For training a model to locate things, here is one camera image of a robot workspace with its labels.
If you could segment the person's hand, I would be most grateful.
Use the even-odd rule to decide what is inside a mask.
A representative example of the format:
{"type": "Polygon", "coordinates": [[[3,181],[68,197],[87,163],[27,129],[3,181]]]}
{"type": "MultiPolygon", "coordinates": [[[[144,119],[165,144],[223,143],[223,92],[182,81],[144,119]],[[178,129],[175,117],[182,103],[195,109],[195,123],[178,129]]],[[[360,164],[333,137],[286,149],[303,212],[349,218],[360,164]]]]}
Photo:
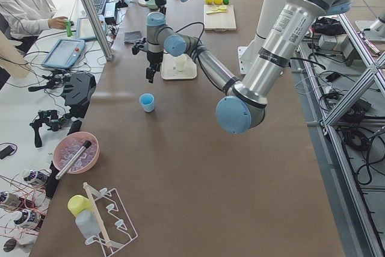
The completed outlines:
{"type": "Polygon", "coordinates": [[[54,17],[48,20],[49,28],[55,29],[66,29],[66,21],[68,20],[65,16],[54,17]]]}

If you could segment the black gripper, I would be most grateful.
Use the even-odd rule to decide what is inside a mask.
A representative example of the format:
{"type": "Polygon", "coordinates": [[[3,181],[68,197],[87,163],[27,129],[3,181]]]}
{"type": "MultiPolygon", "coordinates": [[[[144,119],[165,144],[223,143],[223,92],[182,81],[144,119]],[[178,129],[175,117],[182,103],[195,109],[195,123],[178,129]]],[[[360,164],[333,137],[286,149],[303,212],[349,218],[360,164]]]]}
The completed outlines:
{"type": "Polygon", "coordinates": [[[161,69],[163,53],[148,52],[147,60],[149,61],[149,67],[146,68],[146,78],[149,79],[148,82],[152,84],[155,73],[159,72],[161,69]]]}
{"type": "Polygon", "coordinates": [[[165,14],[166,11],[167,11],[166,6],[161,6],[161,7],[159,7],[159,12],[160,12],[160,13],[165,14]]]}

